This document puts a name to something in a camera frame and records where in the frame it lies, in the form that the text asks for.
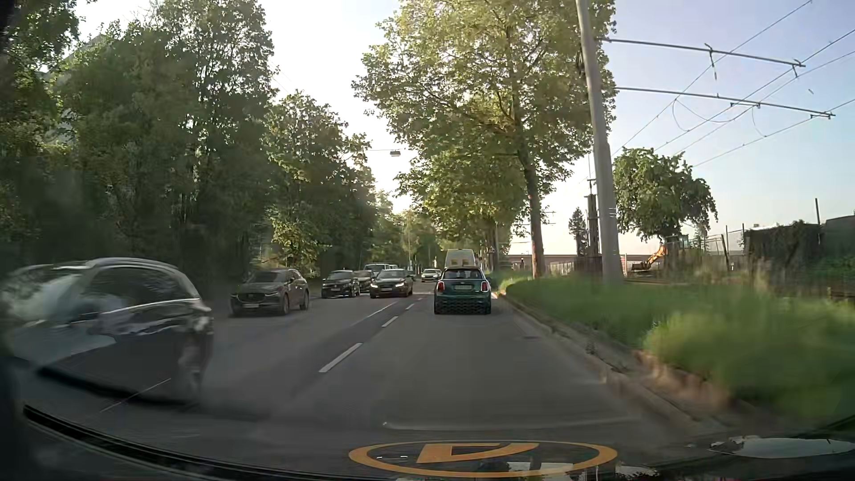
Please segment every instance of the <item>road curb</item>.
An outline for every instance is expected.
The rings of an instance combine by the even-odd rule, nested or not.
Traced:
[[[615,356],[613,353],[603,355],[598,349],[591,349],[591,346],[596,346],[597,343],[602,345],[603,339],[592,338],[589,334],[566,324],[561,324],[544,313],[538,312],[537,309],[526,306],[507,295],[501,294],[498,298],[507,303],[514,312],[527,320],[535,329],[553,337],[576,357],[584,359],[600,375],[600,378],[620,395],[633,399],[647,411],[664,419],[675,428],[686,432],[689,436],[713,436],[726,432],[726,426],[715,419],[700,417],[695,413],[684,411],[664,395],[645,386],[642,379],[622,372],[627,371],[628,367],[621,362],[619,356]],[[603,355],[610,362],[602,359],[599,355]]]

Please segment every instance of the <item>rear windshield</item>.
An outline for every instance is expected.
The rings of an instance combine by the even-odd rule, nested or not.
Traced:
[[[481,271],[477,269],[448,269],[442,276],[443,279],[483,279]]]
[[[406,276],[406,273],[403,269],[386,269],[382,271],[377,278],[378,279],[399,279],[401,277]]]
[[[329,277],[327,279],[350,279],[353,277],[352,272],[343,272],[341,270],[337,272],[330,272]]]
[[[279,272],[273,272],[270,270],[264,270],[262,272],[256,272],[252,275],[249,282],[276,282],[276,277],[279,275]]]
[[[82,275],[81,270],[53,266],[19,271],[0,288],[0,311],[20,321],[45,319]]]

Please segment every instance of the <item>orange excavator arm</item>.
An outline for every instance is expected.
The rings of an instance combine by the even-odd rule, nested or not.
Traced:
[[[659,258],[664,257],[664,256],[665,256],[665,245],[662,244],[661,246],[659,246],[659,250],[657,250],[656,252],[651,254],[649,258],[647,258],[647,260],[645,261],[645,264],[647,264],[647,265],[653,264]]]

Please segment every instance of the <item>sky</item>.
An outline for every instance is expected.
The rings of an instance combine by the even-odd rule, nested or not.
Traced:
[[[728,51],[803,3],[805,0],[616,0],[617,32],[612,37],[700,47],[708,44]],[[81,32],[85,36],[95,34],[102,23],[129,20],[147,4],[147,0],[98,0],[90,4],[81,1],[78,14],[85,17]],[[377,149],[369,152],[377,185],[394,191],[395,175],[409,168],[409,160],[416,153],[397,144],[383,120],[365,115],[371,105],[353,97],[351,81],[364,71],[362,54],[370,45],[383,42],[375,24],[392,15],[397,0],[261,0],[261,5],[273,33],[272,63],[280,69],[276,86],[283,92],[299,89],[330,104],[350,124],[349,132],[368,135],[372,148]],[[802,61],[853,28],[855,2],[813,0],[738,52]],[[608,44],[604,49],[610,59],[607,68],[619,87],[682,91],[710,65],[709,55],[699,51],[626,44]],[[765,102],[825,111],[854,99],[855,53],[807,73],[849,52],[855,52],[855,33],[828,46],[805,62],[804,68],[797,68],[799,78]],[[715,74],[712,69],[707,71],[687,92],[745,98],[784,72],[787,73],[751,99],[760,99],[793,79],[792,69],[780,63],[728,56],[716,63]],[[718,221],[713,221],[711,235],[723,234],[725,228],[741,229],[743,224],[750,228],[754,224],[769,226],[799,219],[815,222],[814,199],[818,200],[823,222],[855,212],[855,102],[836,110],[831,119],[814,118],[774,134],[811,115],[765,105],[732,122],[722,122],[746,108],[735,106],[715,117],[719,122],[704,123],[701,117],[713,117],[727,109],[730,102],[684,96],[673,109],[669,107],[656,117],[674,97],[619,92],[616,120],[610,125],[611,151],[617,153],[624,144],[627,148],[657,148],[662,155],[685,150],[688,163],[703,163],[694,169],[694,174],[706,179],[716,200]],[[717,128],[715,133],[695,142]],[[401,156],[390,157],[390,149],[400,149]],[[554,211],[549,215],[552,224],[543,227],[547,254],[575,251],[567,221],[576,207],[585,210],[588,159],[577,159],[573,171],[574,175],[556,185],[556,192],[544,200],[545,211]],[[396,210],[402,210],[409,206],[410,199],[397,198],[393,202]],[[514,242],[511,253],[531,251],[530,239]],[[619,242],[622,253],[650,253],[657,249],[656,241],[641,242],[633,233],[620,235]]]

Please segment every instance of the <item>yellow circular logo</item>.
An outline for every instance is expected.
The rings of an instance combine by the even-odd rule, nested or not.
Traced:
[[[351,460],[384,471],[451,478],[525,478],[594,467],[617,457],[607,446],[559,441],[389,442],[356,448]]]

